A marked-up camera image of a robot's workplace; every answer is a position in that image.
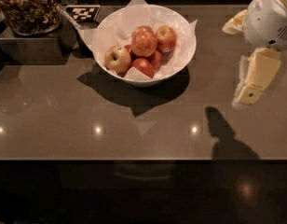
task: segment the black floor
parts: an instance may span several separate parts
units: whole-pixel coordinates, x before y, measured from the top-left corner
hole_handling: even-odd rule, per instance
[[[0,221],[287,224],[287,163],[126,164],[0,164]]]

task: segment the fruit bowl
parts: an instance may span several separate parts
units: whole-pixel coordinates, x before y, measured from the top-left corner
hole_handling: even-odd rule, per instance
[[[163,24],[173,27],[177,32],[177,46],[153,78],[143,76],[135,68],[131,68],[126,75],[121,76],[105,67],[104,54],[107,49],[116,44],[128,45],[135,27],[149,25],[155,31]],[[166,7],[147,4],[132,5],[110,14],[95,31],[86,30],[83,36],[98,65],[110,76],[133,86],[149,87],[174,76],[192,60],[197,42],[195,26],[196,21],[189,23],[183,16]]]

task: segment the white robot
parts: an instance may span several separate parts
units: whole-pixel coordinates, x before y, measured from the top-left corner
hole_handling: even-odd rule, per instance
[[[287,0],[252,0],[223,27],[227,34],[243,33],[256,49],[239,63],[239,85],[233,107],[243,109],[262,96],[280,65],[280,54],[287,50]]]

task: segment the glass jar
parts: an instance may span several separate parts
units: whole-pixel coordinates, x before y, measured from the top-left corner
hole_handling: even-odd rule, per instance
[[[55,0],[0,0],[0,9],[17,35],[46,34],[62,22]]]

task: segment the gray tabletop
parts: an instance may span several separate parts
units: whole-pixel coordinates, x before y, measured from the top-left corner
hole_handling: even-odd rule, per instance
[[[254,47],[221,29],[246,6],[169,8],[198,19],[197,50],[155,87],[115,80],[73,54],[63,65],[5,66],[0,160],[287,159],[287,51],[261,100],[235,110],[239,58]],[[102,7],[98,20],[116,9]]]

